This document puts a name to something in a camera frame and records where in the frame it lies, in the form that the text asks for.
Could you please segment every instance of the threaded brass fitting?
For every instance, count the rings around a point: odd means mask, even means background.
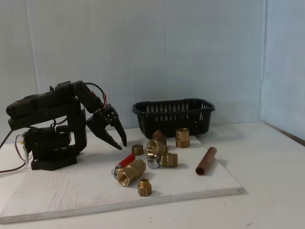
[[[152,138],[154,140],[162,142],[166,146],[166,136],[164,134],[162,134],[162,132],[160,130],[157,130],[156,132],[154,132],[154,134],[152,135]]]
[[[178,154],[163,154],[162,155],[162,166],[167,168],[173,168],[178,166]]]
[[[138,184],[138,193],[141,197],[147,197],[152,194],[152,185],[149,183],[149,179],[141,179]]]
[[[117,180],[122,186],[129,186],[146,170],[146,163],[142,159],[131,162],[125,168],[120,169]]]
[[[162,142],[157,140],[150,140],[146,145],[147,156],[158,155],[161,157],[162,154],[166,154],[167,151],[167,147]]]
[[[142,154],[144,154],[144,151],[143,151],[143,145],[133,145],[132,146],[132,152],[136,155],[136,156],[140,156]]]
[[[190,147],[190,132],[187,128],[176,129],[176,147]]]

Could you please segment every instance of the white wall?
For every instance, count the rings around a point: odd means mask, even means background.
[[[135,102],[189,97],[216,105],[214,124],[259,121],[264,0],[2,0],[0,13],[0,139],[7,105],[67,80],[98,83],[124,127]]]
[[[305,1],[268,0],[263,121],[305,139]]]

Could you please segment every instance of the black wire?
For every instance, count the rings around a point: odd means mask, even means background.
[[[29,126],[28,128],[30,129],[36,129],[37,127],[34,126]],[[2,148],[2,146],[4,145],[4,143],[6,142],[6,140],[9,138],[9,136],[11,135],[11,133],[13,133],[13,130],[9,131],[8,135],[6,135],[6,137],[4,138],[3,142],[0,145],[0,149]]]
[[[12,168],[12,169],[8,169],[8,170],[3,170],[3,171],[0,171],[0,173],[6,173],[6,172],[16,171],[16,170],[18,170],[18,169],[20,169],[20,168],[22,168],[22,167],[24,167],[24,166],[25,166],[25,162],[23,163],[22,166],[19,166],[18,168]]]
[[[9,136],[11,135],[11,133],[13,133],[13,131],[9,131],[8,135],[6,135],[6,137],[4,138],[3,142],[0,145],[0,149],[2,148],[2,146],[4,145],[4,143],[6,142],[6,140],[9,138]]]
[[[52,124],[50,125],[50,127],[53,127],[53,128],[54,128],[54,127],[56,126],[56,119],[53,119],[53,122],[54,122],[54,123],[52,123]]]
[[[93,86],[97,87],[103,95],[105,94],[104,91],[99,87],[99,85],[96,85],[95,83],[85,83],[85,85],[93,85]]]

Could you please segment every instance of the brass pipe fitting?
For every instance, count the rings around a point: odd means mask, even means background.
[[[120,169],[117,180],[122,186],[129,186],[139,178],[145,170],[146,163],[142,159],[134,160],[125,168]]]
[[[190,132],[187,128],[176,129],[176,147],[190,147]]]
[[[152,194],[152,185],[149,183],[149,179],[141,179],[138,184],[138,193],[141,197],[147,197]]]
[[[140,144],[133,145],[133,146],[132,146],[132,152],[133,152],[136,156],[140,156],[140,155],[144,154],[143,145],[140,145]]]
[[[178,166],[178,154],[163,154],[162,155],[162,166],[167,168],[173,168]]]
[[[162,134],[160,130],[157,130],[156,132],[153,133],[152,138],[154,140],[162,142],[166,146],[166,136]]]
[[[167,152],[167,147],[160,141],[150,140],[146,145],[147,156],[158,155],[159,157],[161,157]]]

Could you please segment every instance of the red valve handle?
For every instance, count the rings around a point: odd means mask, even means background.
[[[135,160],[135,155],[134,153],[131,153],[123,161],[121,161],[119,165],[121,166],[121,168],[125,168],[134,160]]]

